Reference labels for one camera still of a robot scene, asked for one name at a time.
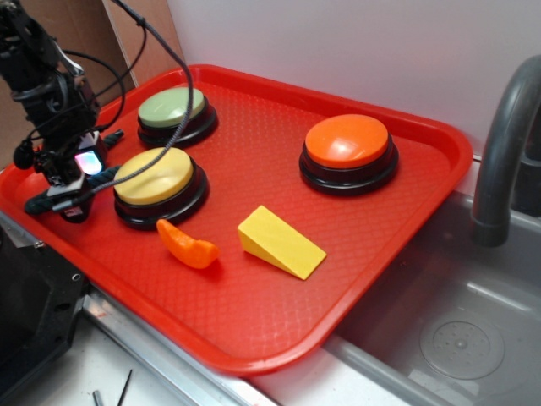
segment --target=yellow button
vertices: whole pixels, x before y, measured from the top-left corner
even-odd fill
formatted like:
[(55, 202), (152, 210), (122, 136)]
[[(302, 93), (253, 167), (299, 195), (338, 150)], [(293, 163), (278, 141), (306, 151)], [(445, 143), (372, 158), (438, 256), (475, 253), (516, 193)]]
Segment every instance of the yellow button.
[(345, 114), (317, 123), (306, 135), (310, 158), (324, 167), (350, 169), (367, 165), (387, 149), (385, 125), (369, 116)]
[[(152, 161), (163, 148), (155, 148), (134, 156), (124, 163), (115, 176), (123, 178)], [(172, 148), (167, 154), (143, 173), (127, 182), (115, 185), (118, 197), (130, 205), (152, 205), (175, 195), (192, 178), (194, 167), (189, 155)]]

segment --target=stainless steel sink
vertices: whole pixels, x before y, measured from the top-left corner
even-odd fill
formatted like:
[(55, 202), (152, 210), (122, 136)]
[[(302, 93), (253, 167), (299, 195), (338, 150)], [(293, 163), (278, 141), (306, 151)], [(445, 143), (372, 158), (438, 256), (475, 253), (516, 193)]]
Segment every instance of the stainless steel sink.
[(539, 404), (541, 222), (513, 212), (508, 242), (482, 248), (471, 204), (453, 194), (326, 347), (411, 404)]

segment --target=led light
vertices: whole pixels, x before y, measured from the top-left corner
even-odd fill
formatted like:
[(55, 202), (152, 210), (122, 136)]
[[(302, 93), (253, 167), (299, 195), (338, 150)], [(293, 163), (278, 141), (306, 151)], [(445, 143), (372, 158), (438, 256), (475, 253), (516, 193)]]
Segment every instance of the led light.
[(96, 175), (103, 169), (103, 165), (94, 151), (87, 151), (76, 155), (75, 161), (81, 168), (81, 171), (87, 175)]

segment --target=yellow wooden block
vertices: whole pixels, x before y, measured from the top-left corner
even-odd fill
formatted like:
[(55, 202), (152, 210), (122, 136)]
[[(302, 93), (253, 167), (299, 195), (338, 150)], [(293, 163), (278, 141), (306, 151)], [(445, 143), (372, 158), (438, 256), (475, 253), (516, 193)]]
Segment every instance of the yellow wooden block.
[(243, 249), (305, 280), (327, 254), (264, 206), (238, 226)]

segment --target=red tray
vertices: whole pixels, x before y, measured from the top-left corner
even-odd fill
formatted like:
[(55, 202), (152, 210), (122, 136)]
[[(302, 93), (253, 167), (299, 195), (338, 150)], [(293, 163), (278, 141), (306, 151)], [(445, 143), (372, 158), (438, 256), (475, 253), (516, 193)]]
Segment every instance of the red tray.
[[(454, 189), (472, 149), (452, 127), (213, 66), (191, 68), (218, 112), (216, 132), (186, 151), (206, 171), (210, 196), (179, 227), (221, 249), (209, 269), (177, 261), (156, 232), (125, 227), (112, 191), (99, 194), (83, 224), (23, 212), (46, 189), (41, 175), (8, 167), (0, 209), (78, 266), (98, 287), (193, 356), (239, 376), (275, 370), (320, 345), (333, 327)], [(174, 70), (128, 94), (117, 128), (123, 141), (109, 165), (144, 150), (136, 135), (139, 105), (184, 82)], [(107, 121), (118, 101), (102, 110)], [(400, 152), (396, 177), (358, 197), (309, 188), (298, 158), (308, 130), (324, 118), (361, 113), (382, 121)], [(327, 252), (306, 281), (243, 252), (237, 225), (264, 205)]]

